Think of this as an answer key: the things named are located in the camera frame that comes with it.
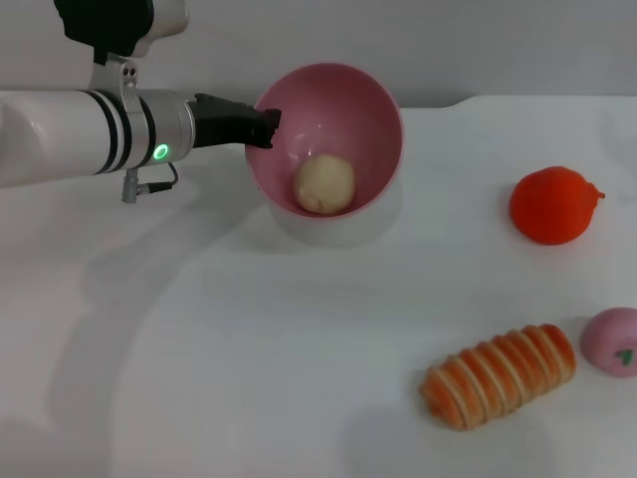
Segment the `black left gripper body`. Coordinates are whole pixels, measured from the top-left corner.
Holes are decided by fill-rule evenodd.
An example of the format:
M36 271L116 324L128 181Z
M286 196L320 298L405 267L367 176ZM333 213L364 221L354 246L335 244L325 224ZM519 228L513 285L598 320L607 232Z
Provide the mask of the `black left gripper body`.
M231 143L263 145L258 133L260 113L253 107L207 94L196 94L188 106L195 124L194 148Z

